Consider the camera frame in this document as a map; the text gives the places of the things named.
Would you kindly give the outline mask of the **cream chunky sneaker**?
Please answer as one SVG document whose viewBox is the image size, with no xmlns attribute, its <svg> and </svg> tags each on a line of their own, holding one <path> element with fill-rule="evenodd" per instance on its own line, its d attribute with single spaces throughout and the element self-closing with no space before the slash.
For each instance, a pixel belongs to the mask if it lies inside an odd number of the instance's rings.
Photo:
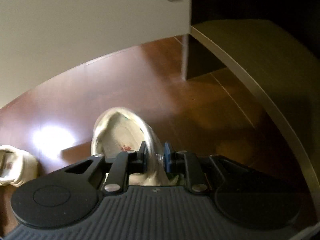
<svg viewBox="0 0 320 240">
<path fill-rule="evenodd" d="M 115 158 L 123 151 L 138 151 L 145 142 L 148 167 L 129 176 L 130 185 L 174 186 L 178 176 L 169 179 L 164 170 L 164 148 L 152 128 L 138 115 L 124 107 L 112 107 L 96 120 L 91 141 L 91 155 Z"/>
<path fill-rule="evenodd" d="M 20 187 L 37 178 L 37 159 L 27 151 L 1 145 L 1 186 Z"/>
</svg>

